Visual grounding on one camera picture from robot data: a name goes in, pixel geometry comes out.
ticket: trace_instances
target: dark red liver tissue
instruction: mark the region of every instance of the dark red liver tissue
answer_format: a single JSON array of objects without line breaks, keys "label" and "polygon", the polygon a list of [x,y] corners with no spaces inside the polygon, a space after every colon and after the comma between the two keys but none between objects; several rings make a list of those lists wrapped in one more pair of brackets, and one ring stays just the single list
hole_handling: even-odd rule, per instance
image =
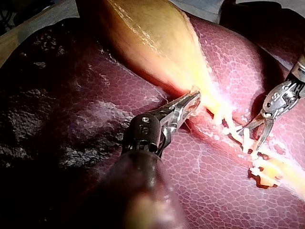
[{"label": "dark red liver tissue", "polygon": [[260,45],[291,69],[304,49],[305,19],[276,2],[225,0],[220,24]]},{"label": "dark red liver tissue", "polygon": [[[285,71],[241,36],[196,18],[192,23],[221,93],[238,105],[235,118],[249,118]],[[79,19],[30,36],[0,76],[1,208],[11,225],[64,225],[118,157],[130,119],[172,99],[124,68]],[[304,109],[300,103],[276,136],[303,167],[304,143],[293,145],[287,133],[302,135],[297,112]],[[304,228],[305,203],[282,187],[258,188],[234,148],[204,136],[209,118],[188,123],[200,138],[183,127],[163,153],[190,228]]]}]

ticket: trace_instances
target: reddish-purple liver lobe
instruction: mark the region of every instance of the reddish-purple liver lobe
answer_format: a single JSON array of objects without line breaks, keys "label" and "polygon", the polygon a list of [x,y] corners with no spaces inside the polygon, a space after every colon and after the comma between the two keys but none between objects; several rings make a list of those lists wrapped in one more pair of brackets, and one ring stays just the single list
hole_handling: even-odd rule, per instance
[{"label": "reddish-purple liver lobe", "polygon": [[[191,22],[219,91],[236,106],[235,118],[255,115],[287,71],[238,34]],[[83,202],[118,158],[129,121],[171,99],[121,65],[80,19],[30,36],[0,69],[0,192],[3,210],[13,216],[4,222],[86,222],[78,209],[86,212]],[[303,138],[297,138],[304,135],[302,111],[301,101],[278,121],[275,137],[305,167]],[[194,133],[183,127],[163,153],[190,228],[305,228],[305,203],[282,187],[258,188],[246,162],[220,141],[225,137],[209,136],[212,127],[204,123],[211,118],[200,119],[189,121]]]}]

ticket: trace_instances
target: glossy tissue surface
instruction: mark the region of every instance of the glossy tissue surface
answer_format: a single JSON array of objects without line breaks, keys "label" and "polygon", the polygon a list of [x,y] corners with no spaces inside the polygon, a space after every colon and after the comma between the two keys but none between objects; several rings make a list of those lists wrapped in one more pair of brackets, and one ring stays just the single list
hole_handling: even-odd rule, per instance
[{"label": "glossy tissue surface", "polygon": [[[249,122],[289,69],[254,40],[189,17],[235,121]],[[41,29],[0,69],[3,224],[64,227],[120,155],[130,120],[173,99],[85,28],[66,19]],[[302,168],[304,111],[301,101],[278,120],[272,142]],[[257,187],[238,144],[207,112],[188,120],[162,160],[190,228],[305,228],[304,200],[286,187]]]}]

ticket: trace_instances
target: metal jaw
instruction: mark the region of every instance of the metal jaw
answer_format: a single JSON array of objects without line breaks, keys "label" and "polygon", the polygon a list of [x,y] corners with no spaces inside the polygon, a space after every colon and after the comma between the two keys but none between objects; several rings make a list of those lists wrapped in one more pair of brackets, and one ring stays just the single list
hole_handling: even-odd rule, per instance
[{"label": "metal jaw", "polygon": [[304,82],[298,80],[292,73],[289,73],[286,80],[267,95],[260,113],[253,121],[238,131],[239,135],[244,133],[245,128],[253,131],[258,126],[264,124],[262,135],[256,146],[256,150],[259,150],[269,136],[276,119],[296,106],[304,86]]},{"label": "metal jaw", "polygon": [[199,91],[189,92],[156,110],[133,118],[124,133],[122,153],[142,149],[161,157],[162,151],[172,141],[172,134],[199,106],[200,98]]}]

